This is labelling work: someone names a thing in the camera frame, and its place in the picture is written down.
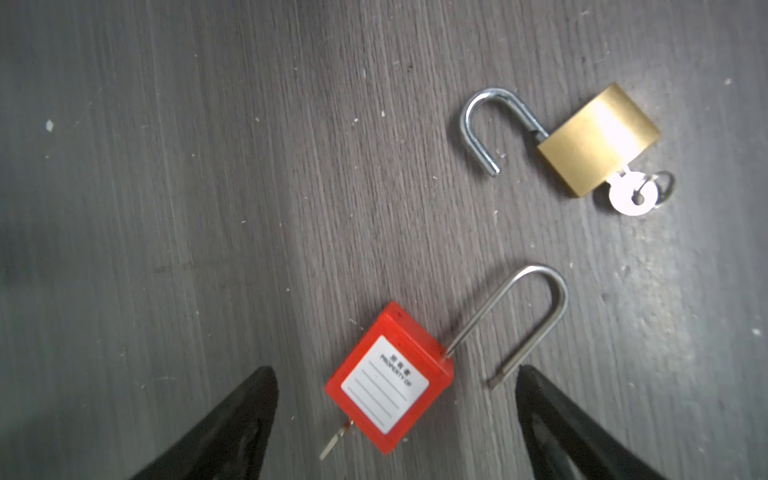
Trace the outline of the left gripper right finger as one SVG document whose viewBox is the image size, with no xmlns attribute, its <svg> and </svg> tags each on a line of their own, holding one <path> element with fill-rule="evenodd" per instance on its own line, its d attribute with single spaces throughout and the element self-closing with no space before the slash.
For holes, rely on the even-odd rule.
<svg viewBox="0 0 768 480">
<path fill-rule="evenodd" d="M 660 479 L 539 370 L 519 369 L 518 419 L 537 479 Z"/>
</svg>

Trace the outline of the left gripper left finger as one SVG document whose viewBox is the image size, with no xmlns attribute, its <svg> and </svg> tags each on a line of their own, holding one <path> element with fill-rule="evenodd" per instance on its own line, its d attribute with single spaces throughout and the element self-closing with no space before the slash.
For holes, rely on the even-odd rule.
<svg viewBox="0 0 768 480">
<path fill-rule="evenodd" d="M 274 424 L 279 389 L 270 366 L 257 368 L 135 479 L 257 479 Z"/>
</svg>

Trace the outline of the red padlock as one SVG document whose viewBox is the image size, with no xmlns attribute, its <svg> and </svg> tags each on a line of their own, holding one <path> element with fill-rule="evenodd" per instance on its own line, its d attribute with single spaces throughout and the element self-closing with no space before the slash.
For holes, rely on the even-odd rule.
<svg viewBox="0 0 768 480">
<path fill-rule="evenodd" d="M 550 285 L 553 302 L 534 331 L 488 381 L 500 386 L 560 322 L 569 302 L 564 277 L 544 264 L 527 265 L 505 279 L 448 346 L 443 346 L 398 303 L 389 303 L 325 386 L 347 421 L 319 454 L 321 461 L 354 425 L 383 454 L 390 453 L 428 407 L 451 385 L 453 356 L 479 323 L 524 277 L 537 274 Z"/>
</svg>

